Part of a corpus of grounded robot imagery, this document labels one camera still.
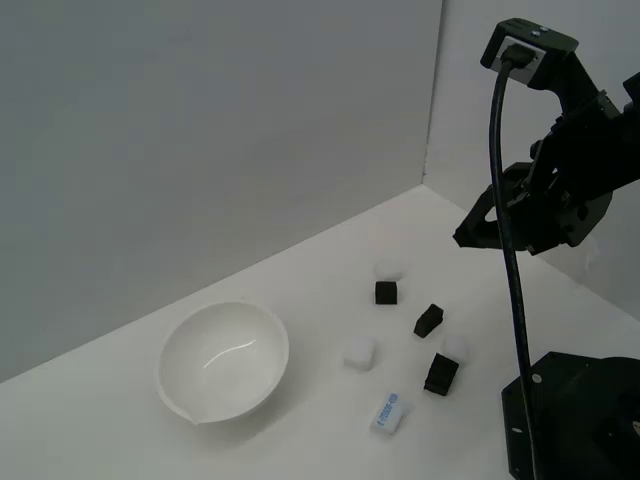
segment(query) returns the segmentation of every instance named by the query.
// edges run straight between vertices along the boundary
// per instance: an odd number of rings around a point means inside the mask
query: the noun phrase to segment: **white wall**
[[[526,18],[573,36],[580,42],[578,56],[598,88],[607,90],[619,109],[629,102],[622,82],[640,71],[637,0],[445,0],[443,9],[425,183],[461,207],[471,208],[491,182],[487,138],[496,74],[479,62],[499,21]],[[548,133],[559,114],[554,94],[510,83],[503,117],[505,164],[528,161],[530,144]],[[627,186],[614,194],[593,238],[579,248],[564,246],[546,255],[553,265],[636,318],[638,211],[640,184]]]
[[[440,0],[0,16],[0,381],[420,183]]]

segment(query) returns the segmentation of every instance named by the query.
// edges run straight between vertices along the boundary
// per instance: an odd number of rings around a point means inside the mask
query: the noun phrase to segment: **white table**
[[[451,234],[462,218],[418,187],[0,384],[0,477],[510,478],[500,391],[517,367],[502,256],[459,249]],[[383,257],[407,265],[398,306],[372,302]],[[534,360],[549,350],[640,357],[640,322],[541,260],[520,259]],[[158,399],[156,358],[190,312],[240,297],[282,318],[289,367],[254,415],[194,427]],[[413,326],[432,302],[445,322],[420,340]],[[366,374],[341,365],[357,332],[380,343]],[[466,336],[472,363],[438,397],[422,385],[445,332]],[[389,391],[413,410],[384,438],[369,424]]]

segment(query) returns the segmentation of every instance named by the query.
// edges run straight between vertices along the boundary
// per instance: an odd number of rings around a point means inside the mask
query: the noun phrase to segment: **eraser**
[[[344,364],[366,372],[371,370],[373,366],[375,353],[376,340],[374,338],[365,335],[352,337],[344,349]]]
[[[376,282],[376,305],[397,305],[398,285],[396,282]]]
[[[420,338],[424,338],[442,323],[443,318],[444,310],[432,303],[416,322],[413,333]]]
[[[447,334],[442,340],[442,354],[460,365],[469,363],[469,349],[462,335]]]
[[[371,423],[371,429],[391,435],[407,413],[408,404],[397,393],[391,393],[384,401]]]
[[[457,371],[457,362],[436,353],[436,358],[433,359],[433,363],[429,369],[429,375],[424,382],[424,389],[442,395],[443,397],[446,396],[447,393],[449,393],[449,388],[451,388],[453,378],[456,376]]]
[[[373,274],[378,280],[386,282],[399,282],[403,276],[402,264],[397,260],[384,258],[373,267]]]

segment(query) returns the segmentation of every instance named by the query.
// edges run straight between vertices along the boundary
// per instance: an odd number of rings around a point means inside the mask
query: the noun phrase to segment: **white cube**
[[[442,339],[442,354],[460,365],[469,363],[467,342],[461,335],[448,334]]]
[[[373,274],[378,280],[399,282],[403,277],[404,268],[398,260],[383,258],[373,266]]]
[[[366,335],[352,337],[344,349],[344,364],[366,372],[373,366],[376,340]]]

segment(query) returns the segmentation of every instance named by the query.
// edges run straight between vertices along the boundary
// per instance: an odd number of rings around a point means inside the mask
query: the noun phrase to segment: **white block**
[[[398,394],[391,393],[376,413],[371,423],[371,429],[391,435],[398,428],[398,424],[407,410],[408,404],[401,400]]]
[[[447,334],[442,339],[441,353],[460,365],[469,363],[469,348],[461,335]]]
[[[399,261],[384,258],[374,265],[373,273],[380,281],[399,282],[403,276],[404,268]]]
[[[376,340],[361,335],[352,337],[344,349],[344,364],[363,372],[371,370],[376,352]]]

